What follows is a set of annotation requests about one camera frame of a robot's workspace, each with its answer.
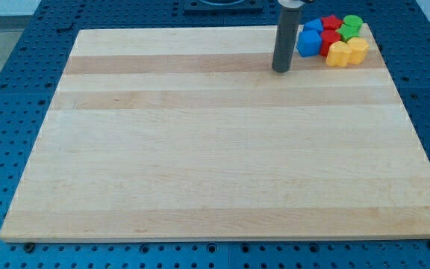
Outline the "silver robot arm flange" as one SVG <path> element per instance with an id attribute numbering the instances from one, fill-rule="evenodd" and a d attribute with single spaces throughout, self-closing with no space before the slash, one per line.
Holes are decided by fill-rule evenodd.
<path id="1" fill-rule="evenodd" d="M 288 9 L 299 9 L 307 4 L 314 3 L 315 0 L 278 0 L 278 3 Z"/>

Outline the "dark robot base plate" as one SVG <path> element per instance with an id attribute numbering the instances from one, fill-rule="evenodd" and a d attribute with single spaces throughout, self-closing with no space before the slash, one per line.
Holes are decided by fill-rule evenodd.
<path id="1" fill-rule="evenodd" d="M 262 11 L 262 0 L 183 0 L 184 13 Z"/>

